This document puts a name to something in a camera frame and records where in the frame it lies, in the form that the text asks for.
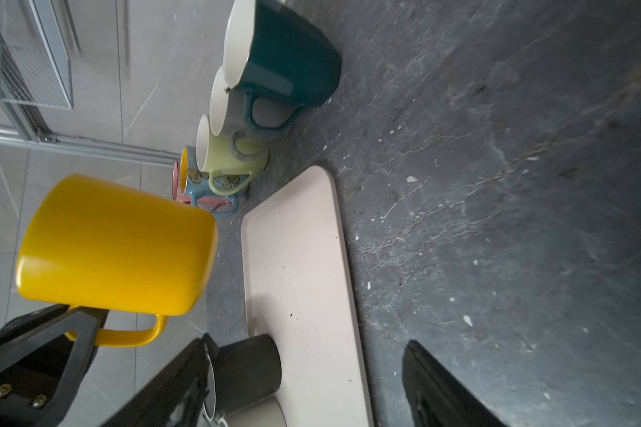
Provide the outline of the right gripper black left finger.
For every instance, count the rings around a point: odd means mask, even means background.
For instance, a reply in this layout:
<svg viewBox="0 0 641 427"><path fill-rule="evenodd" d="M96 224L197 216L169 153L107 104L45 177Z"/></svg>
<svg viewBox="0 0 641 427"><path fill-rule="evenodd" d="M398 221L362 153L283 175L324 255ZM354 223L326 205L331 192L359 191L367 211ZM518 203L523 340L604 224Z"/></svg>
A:
<svg viewBox="0 0 641 427"><path fill-rule="evenodd" d="M209 334L192 340L106 426L196 426L208 395Z"/></svg>

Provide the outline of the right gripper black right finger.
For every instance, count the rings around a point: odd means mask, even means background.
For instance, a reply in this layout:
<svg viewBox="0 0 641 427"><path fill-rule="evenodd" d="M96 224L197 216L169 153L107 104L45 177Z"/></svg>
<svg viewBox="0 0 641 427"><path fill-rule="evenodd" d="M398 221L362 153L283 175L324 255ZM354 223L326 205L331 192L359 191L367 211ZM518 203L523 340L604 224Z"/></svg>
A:
<svg viewBox="0 0 641 427"><path fill-rule="evenodd" d="M416 340L404 350L402 384L416 426L506 426Z"/></svg>

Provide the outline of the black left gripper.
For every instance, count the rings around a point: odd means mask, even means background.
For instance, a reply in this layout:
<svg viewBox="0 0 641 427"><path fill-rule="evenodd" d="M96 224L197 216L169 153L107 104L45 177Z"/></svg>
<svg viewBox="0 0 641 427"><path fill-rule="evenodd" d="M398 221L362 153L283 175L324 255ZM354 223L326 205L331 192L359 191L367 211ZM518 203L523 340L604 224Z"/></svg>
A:
<svg viewBox="0 0 641 427"><path fill-rule="evenodd" d="M97 352L99 309L55 304L0 329L0 426L58 426Z"/></svg>

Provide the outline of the black mug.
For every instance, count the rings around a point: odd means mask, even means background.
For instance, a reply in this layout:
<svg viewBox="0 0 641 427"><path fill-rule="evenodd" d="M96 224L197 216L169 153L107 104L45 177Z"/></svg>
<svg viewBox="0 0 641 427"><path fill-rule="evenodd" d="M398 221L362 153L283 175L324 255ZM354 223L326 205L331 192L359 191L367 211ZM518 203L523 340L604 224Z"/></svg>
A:
<svg viewBox="0 0 641 427"><path fill-rule="evenodd" d="M269 334L219 346L204 335L208 360L203 410L215 421L272 396L280 389L281 357Z"/></svg>

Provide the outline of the white mug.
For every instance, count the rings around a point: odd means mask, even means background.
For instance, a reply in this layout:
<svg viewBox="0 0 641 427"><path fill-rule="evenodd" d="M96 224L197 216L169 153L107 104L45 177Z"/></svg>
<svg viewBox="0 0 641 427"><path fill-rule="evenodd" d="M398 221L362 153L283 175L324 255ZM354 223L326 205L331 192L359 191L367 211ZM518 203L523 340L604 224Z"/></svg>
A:
<svg viewBox="0 0 641 427"><path fill-rule="evenodd" d="M260 400L218 421L218 427L286 427L283 411L274 397Z"/></svg>

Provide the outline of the pink mug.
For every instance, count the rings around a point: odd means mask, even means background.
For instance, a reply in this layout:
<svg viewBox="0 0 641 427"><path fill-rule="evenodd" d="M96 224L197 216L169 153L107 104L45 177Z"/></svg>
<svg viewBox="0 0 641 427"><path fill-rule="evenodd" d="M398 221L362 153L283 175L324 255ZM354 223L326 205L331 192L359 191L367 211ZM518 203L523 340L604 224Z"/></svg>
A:
<svg viewBox="0 0 641 427"><path fill-rule="evenodd" d="M191 197L183 193L187 184L188 169L189 163L187 160L174 162L172 172L172 199L176 202L190 205L192 204Z"/></svg>

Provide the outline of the blue butterfly mug yellow inside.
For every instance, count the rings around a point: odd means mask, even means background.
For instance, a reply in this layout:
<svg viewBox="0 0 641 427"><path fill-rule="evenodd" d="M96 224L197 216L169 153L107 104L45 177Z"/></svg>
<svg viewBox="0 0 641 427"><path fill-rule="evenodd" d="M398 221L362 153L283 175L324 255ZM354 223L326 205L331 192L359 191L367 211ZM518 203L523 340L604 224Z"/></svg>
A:
<svg viewBox="0 0 641 427"><path fill-rule="evenodd" d="M225 219L237 212L240 201L246 196L249 187L231 196L217 195L208 185L209 173L198 169L196 149L193 146L183 148L180 160L187 160L189 163L187 184L183 193L191 197L191 206L210 212L215 219Z"/></svg>

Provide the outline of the light green mug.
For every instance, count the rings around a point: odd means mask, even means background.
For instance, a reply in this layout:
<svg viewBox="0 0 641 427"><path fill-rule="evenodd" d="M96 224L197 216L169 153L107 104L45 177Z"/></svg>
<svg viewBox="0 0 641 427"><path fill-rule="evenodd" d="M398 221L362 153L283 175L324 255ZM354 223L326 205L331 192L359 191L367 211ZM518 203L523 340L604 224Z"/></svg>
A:
<svg viewBox="0 0 641 427"><path fill-rule="evenodd" d="M199 121L196 156L199 170L207 175L208 187L222 197L245 190L265 170L269 144L234 136L214 135L209 116Z"/></svg>

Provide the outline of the grey mug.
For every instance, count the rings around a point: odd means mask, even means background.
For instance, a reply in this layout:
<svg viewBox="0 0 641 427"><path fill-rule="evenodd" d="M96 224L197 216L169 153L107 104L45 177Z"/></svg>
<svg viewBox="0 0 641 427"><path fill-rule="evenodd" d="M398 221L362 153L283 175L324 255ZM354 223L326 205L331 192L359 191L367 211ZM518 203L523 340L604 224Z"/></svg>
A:
<svg viewBox="0 0 641 427"><path fill-rule="evenodd" d="M228 90L224 67L221 66L212 87L210 99L210 128L216 136L226 138L230 144L231 154L242 161L251 162L265 156L270 141L281 133L286 135L290 130L264 133L251 130L245 123L244 92ZM253 103L252 117L262 127L281 126L294 112L290 106L259 98Z"/></svg>

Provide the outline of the dark green mug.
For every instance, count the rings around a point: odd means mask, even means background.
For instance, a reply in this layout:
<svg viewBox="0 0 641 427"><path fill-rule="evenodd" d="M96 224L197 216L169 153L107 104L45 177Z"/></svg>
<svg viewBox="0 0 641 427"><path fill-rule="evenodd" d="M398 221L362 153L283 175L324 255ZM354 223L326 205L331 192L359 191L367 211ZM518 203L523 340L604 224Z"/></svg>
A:
<svg viewBox="0 0 641 427"><path fill-rule="evenodd" d="M244 122L258 133L281 133L309 108L337 90L342 57L305 18L278 1L233 3L224 37L224 79L229 91L244 94ZM260 99L294 111L279 126L254 117Z"/></svg>

